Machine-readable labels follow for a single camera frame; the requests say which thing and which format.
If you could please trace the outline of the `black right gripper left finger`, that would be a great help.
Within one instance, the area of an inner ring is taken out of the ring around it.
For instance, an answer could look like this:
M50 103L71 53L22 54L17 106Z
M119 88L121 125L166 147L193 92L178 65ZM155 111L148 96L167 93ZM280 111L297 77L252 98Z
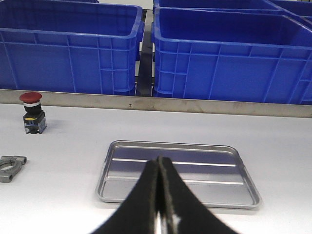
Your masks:
M147 161L143 172L119 208L94 234L153 234L157 214L158 163Z

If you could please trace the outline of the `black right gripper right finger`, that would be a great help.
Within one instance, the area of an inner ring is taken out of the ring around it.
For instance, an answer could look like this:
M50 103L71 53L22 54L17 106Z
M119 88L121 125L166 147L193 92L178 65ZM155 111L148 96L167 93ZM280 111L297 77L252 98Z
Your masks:
M165 234L235 234L184 183L172 161L158 157L161 231Z

